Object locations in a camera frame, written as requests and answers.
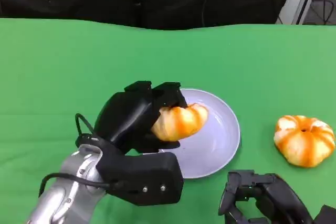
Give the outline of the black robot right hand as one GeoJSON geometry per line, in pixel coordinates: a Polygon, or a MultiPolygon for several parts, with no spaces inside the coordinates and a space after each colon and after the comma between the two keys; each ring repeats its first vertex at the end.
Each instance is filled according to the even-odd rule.
{"type": "Polygon", "coordinates": [[[218,214],[225,223],[314,223],[304,203],[279,175],[254,170],[228,172],[218,214]],[[248,219],[236,206],[251,198],[263,217],[248,219]]]}

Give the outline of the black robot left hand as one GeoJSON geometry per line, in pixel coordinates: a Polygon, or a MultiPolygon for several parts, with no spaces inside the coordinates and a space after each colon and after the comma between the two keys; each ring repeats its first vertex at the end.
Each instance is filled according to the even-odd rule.
{"type": "Polygon", "coordinates": [[[135,149],[139,153],[157,153],[180,147],[179,142],[166,142],[151,128],[160,117],[160,109],[187,107],[179,82],[164,82],[151,87],[151,81],[136,81],[115,93],[100,111],[93,131],[121,152],[135,149]]]}

